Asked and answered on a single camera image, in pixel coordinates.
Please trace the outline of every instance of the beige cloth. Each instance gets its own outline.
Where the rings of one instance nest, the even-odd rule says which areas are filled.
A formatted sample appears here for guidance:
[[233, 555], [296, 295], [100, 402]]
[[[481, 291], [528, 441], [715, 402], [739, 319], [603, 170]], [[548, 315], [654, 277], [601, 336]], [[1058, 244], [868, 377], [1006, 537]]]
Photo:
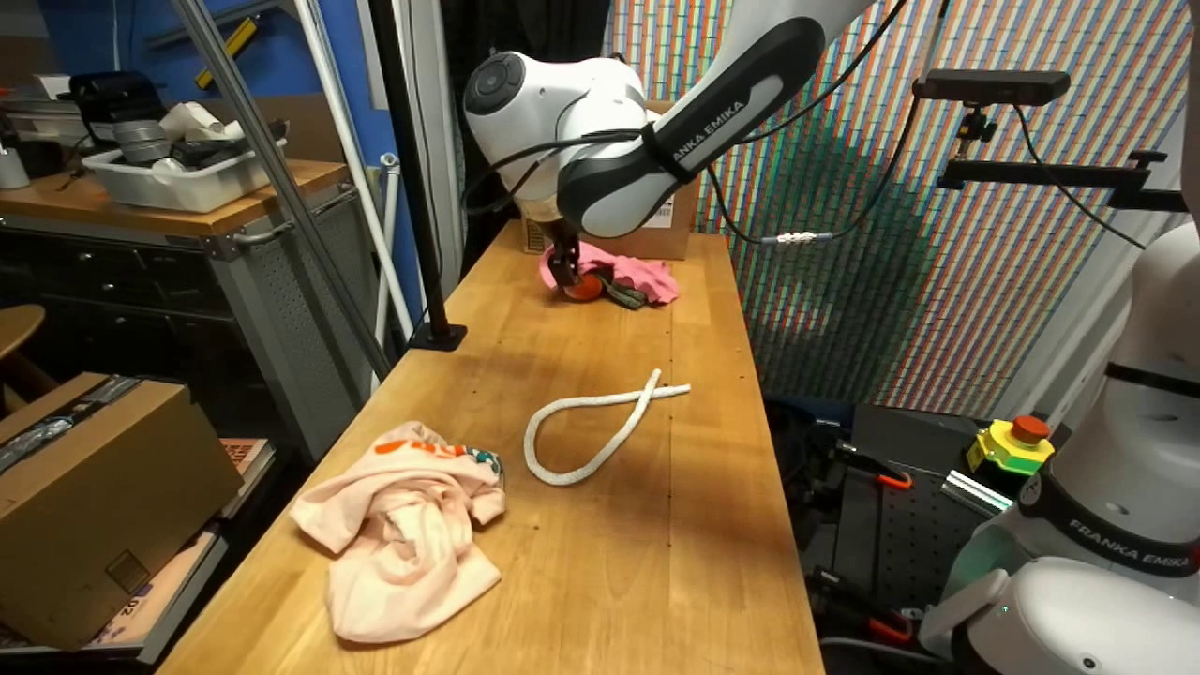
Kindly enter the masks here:
[[499, 457], [418, 420], [293, 504], [293, 520], [336, 555], [331, 622], [355, 644], [411, 640], [484, 597], [499, 569], [473, 542], [473, 520], [499, 512]]

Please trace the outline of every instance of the pipe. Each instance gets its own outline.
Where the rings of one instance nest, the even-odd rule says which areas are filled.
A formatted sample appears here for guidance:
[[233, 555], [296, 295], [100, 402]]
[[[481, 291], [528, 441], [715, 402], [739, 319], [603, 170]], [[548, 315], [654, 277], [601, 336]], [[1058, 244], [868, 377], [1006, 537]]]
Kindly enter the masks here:
[[[379, 154], [384, 164], [384, 244], [393, 251], [396, 241], [396, 211], [403, 211], [403, 159], [396, 154]], [[385, 334], [385, 282], [379, 277], [374, 290], [374, 341], [384, 345]]]
[[114, 57], [114, 71], [124, 71], [124, 57], [119, 57], [119, 0], [108, 0], [108, 57]]
[[205, 2], [204, 0], [174, 0], [178, 16], [185, 17], [189, 35], [190, 35], [190, 45], [194, 54], [204, 57], [204, 62], [213, 71], [220, 95], [229, 96], [246, 141], [256, 146], [275, 191], [278, 191], [278, 202], [280, 211], [296, 221], [296, 234], [301, 234], [301, 244], [315, 256], [318, 264], [318, 274], [325, 277], [331, 291], [334, 291], [334, 305], [336, 312], [344, 315], [348, 322], [348, 334], [361, 341], [368, 365], [374, 374], [385, 374], [385, 359], [384, 359], [384, 347], [373, 341], [373, 331], [368, 331], [368, 319], [364, 312], [355, 309], [343, 269], [336, 269], [336, 259], [331, 256], [331, 249], [321, 244], [318, 230], [315, 230], [315, 217], [256, 104], [256, 95], [246, 91], [246, 84], [239, 77], [238, 62], [225, 57], [225, 40], [220, 40], [220, 29], [218, 21], [205, 16]]
[[1020, 160], [944, 160], [938, 189], [985, 184], [1073, 184], [1073, 189], [1139, 189], [1146, 170], [1108, 164], [1020, 164]]
[[430, 347], [453, 347], [461, 341], [461, 326], [451, 326], [445, 319], [445, 295], [440, 282], [440, 256], [435, 256], [435, 230], [426, 217], [424, 202], [424, 164], [418, 154], [418, 131], [411, 131], [411, 111], [408, 111], [408, 77], [406, 77], [406, 61], [403, 61], [403, 40], [396, 40], [396, 16], [389, 0], [373, 0], [373, 26], [374, 26], [374, 50], [379, 50], [379, 66], [384, 66], [384, 87], [385, 87], [385, 117], [389, 131], [403, 150], [406, 164], [406, 196], [408, 196], [408, 217], [411, 217], [411, 241], [420, 256], [420, 277], [426, 291], [426, 341]]
[[318, 0], [296, 0], [296, 17], [301, 17], [315, 75], [318, 75], [325, 104], [331, 104], [334, 131], [343, 137], [343, 154], [344, 154], [353, 189], [364, 196], [361, 211], [364, 211], [364, 221], [368, 221], [373, 244], [374, 244], [374, 259], [379, 259], [379, 274], [385, 282], [389, 309], [396, 312], [396, 322], [403, 322], [403, 331], [408, 336], [411, 334], [411, 319], [408, 319], [408, 309], [406, 309], [406, 291], [403, 291], [403, 277], [396, 277], [389, 244], [384, 237], [385, 224], [379, 217], [379, 197], [374, 197], [374, 189], [373, 189], [373, 180], [364, 174], [364, 154], [361, 154], [361, 141], [355, 141], [353, 122], [348, 122], [344, 87], [343, 87], [343, 71], [334, 62], [334, 45], [331, 45], [331, 29], [325, 29]]

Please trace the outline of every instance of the cardboard box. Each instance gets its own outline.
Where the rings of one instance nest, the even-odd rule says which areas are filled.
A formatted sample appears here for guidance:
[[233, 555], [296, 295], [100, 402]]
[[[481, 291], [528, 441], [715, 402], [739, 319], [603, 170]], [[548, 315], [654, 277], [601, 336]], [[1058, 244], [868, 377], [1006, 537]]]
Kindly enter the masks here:
[[0, 474], [0, 622], [86, 644], [238, 496], [239, 476], [190, 394], [135, 381], [78, 406], [78, 374], [0, 420], [0, 450], [45, 420], [74, 427]]
[[36, 71], [54, 71], [48, 40], [0, 37], [0, 104], [30, 91]]
[[[233, 104], [220, 96], [204, 100], [204, 104], [218, 119], [238, 119]], [[259, 111], [266, 119], [288, 119], [288, 146], [286, 146], [288, 159], [344, 160], [325, 96], [318, 96], [318, 95], [259, 96]]]

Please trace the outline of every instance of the chair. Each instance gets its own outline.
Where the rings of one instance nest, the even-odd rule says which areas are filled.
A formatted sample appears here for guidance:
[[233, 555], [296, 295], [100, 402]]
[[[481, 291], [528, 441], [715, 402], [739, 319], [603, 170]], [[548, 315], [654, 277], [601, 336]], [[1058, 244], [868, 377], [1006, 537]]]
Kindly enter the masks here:
[[0, 417], [58, 385], [36, 365], [18, 356], [40, 322], [40, 305], [0, 309]]

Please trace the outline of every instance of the metal frame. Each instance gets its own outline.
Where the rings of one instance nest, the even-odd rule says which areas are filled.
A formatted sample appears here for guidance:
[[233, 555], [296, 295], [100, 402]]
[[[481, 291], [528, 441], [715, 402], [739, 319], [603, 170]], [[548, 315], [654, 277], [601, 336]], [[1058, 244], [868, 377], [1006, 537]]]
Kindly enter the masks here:
[[373, 244], [374, 244], [384, 295], [389, 301], [389, 309], [396, 315], [396, 326], [406, 331], [406, 341], [408, 341], [411, 319], [408, 319], [406, 291], [403, 291], [403, 274], [393, 267], [389, 241], [385, 241], [389, 221], [384, 221], [379, 196], [373, 191], [373, 180], [368, 180], [368, 170], [364, 170], [364, 154], [361, 154], [361, 141], [355, 141], [355, 131], [353, 131], [353, 111], [348, 111], [348, 100], [344, 100], [343, 71], [334, 62], [334, 45], [331, 45], [331, 26], [321, 17], [321, 2], [318, 0], [296, 0], [296, 17], [301, 17], [315, 75], [318, 75], [325, 104], [331, 104], [334, 131], [343, 137], [343, 154], [344, 154], [353, 189], [364, 196], [361, 211], [364, 211], [364, 221], [368, 221]]
[[[353, 301], [368, 305], [373, 251], [355, 202], [336, 202], [318, 221], [334, 269], [361, 269]], [[313, 457], [321, 457], [336, 441], [373, 390], [364, 356], [348, 336], [353, 326], [336, 322], [334, 290], [318, 286], [321, 267], [296, 234], [239, 249], [233, 259], [211, 259], [286, 427], [301, 435], [296, 441], [308, 446]]]
[[205, 11], [204, 0], [174, 0], [174, 9], [185, 17], [194, 54], [213, 71], [220, 95], [229, 96], [233, 111], [239, 117], [244, 136], [256, 146], [286, 212], [296, 221], [303, 249], [315, 256], [315, 264], [318, 264], [315, 274], [325, 282], [336, 312], [344, 315], [344, 326], [353, 331], [353, 341], [364, 347], [373, 371], [384, 377], [389, 371], [389, 365], [373, 336], [368, 315], [355, 305], [355, 295], [348, 291], [348, 282], [336, 274], [331, 249], [315, 234], [315, 217], [308, 212], [308, 202], [303, 202], [303, 196], [286, 164], [286, 154], [278, 150], [278, 141], [256, 104], [256, 95], [239, 77], [238, 62], [225, 57], [225, 40], [220, 40], [213, 16]]
[[426, 217], [426, 202], [424, 202], [424, 164], [418, 154], [418, 131], [411, 131], [411, 111], [408, 111], [406, 57], [403, 57], [396, 16], [393, 16], [389, 0], [373, 0], [373, 29], [374, 29], [379, 66], [384, 66], [384, 87], [385, 87], [385, 117], [389, 117], [389, 131], [403, 150], [403, 180], [406, 180], [411, 241], [418, 241], [418, 256], [420, 256], [420, 282], [426, 291], [426, 326], [418, 331], [411, 345], [453, 354], [458, 341], [465, 336], [465, 326], [453, 326], [445, 319], [445, 291], [441, 291], [441, 277], [440, 277], [435, 234], [430, 234], [430, 217]]

